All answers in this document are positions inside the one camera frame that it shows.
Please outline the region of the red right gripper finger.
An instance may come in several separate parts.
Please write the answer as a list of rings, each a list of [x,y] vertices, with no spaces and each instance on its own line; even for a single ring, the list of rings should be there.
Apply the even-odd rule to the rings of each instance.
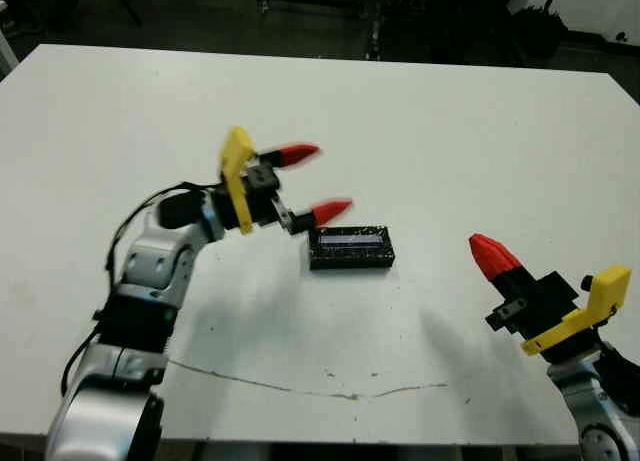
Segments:
[[[500,242],[477,234],[477,266],[499,293],[524,293],[535,278]]]
[[[514,295],[522,263],[500,242],[480,233],[469,238],[471,254],[485,278],[501,295]]]

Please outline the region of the left gripper body yellow mount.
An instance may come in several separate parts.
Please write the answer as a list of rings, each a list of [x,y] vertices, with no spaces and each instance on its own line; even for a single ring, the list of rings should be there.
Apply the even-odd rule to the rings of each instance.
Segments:
[[[230,129],[219,157],[218,215],[227,229],[252,232],[256,225],[280,224],[292,233],[295,215],[284,206],[277,169],[294,163],[290,147],[258,152],[249,132]]]

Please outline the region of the right gripper body yellow mount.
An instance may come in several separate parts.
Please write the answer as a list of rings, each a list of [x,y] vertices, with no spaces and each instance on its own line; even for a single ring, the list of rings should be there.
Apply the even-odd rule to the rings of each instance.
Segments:
[[[595,350],[600,339],[597,329],[624,304],[631,269],[612,265],[589,283],[588,301],[580,308],[578,293],[556,271],[536,279],[524,293],[501,295],[503,302],[486,317],[492,330],[502,328],[523,338],[528,355],[578,356]]]

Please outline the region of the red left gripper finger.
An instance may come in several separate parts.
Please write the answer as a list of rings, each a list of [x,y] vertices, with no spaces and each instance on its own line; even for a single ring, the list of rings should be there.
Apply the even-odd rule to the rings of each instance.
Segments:
[[[298,234],[327,225],[351,207],[350,198],[336,198],[314,205],[308,211],[292,215],[292,233]]]
[[[317,155],[319,152],[320,148],[314,144],[296,143],[262,152],[258,155],[258,159],[261,163],[268,163],[275,168],[286,168]]]

